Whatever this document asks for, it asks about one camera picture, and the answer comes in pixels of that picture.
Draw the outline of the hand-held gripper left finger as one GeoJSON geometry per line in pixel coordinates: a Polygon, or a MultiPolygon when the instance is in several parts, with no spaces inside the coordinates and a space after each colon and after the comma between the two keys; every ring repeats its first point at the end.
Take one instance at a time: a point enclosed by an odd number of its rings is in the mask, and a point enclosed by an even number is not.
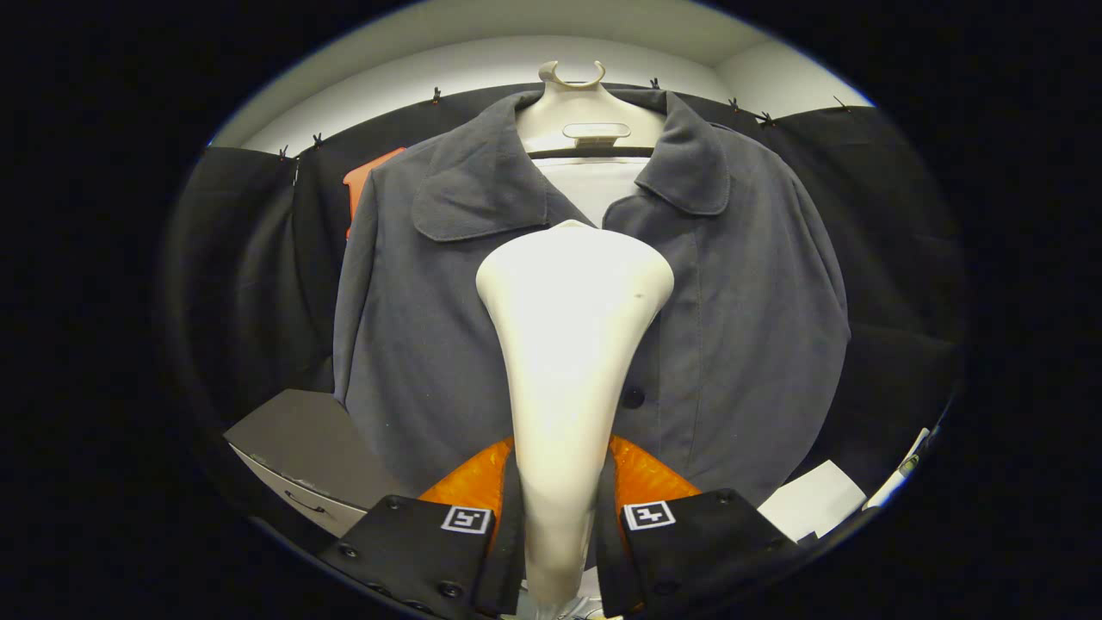
{"type": "Polygon", "coordinates": [[[514,440],[491,444],[420,497],[387,494],[318,561],[344,580],[428,617],[516,614],[523,499],[514,440]]]}

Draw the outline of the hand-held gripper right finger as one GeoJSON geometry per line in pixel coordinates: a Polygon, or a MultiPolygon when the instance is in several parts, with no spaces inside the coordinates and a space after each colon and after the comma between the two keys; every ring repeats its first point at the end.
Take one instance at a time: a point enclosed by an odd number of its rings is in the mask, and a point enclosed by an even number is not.
{"type": "Polygon", "coordinates": [[[806,553],[739,492],[696,489],[611,437],[594,513],[605,614],[674,619],[727,607],[795,570],[806,553]]]}

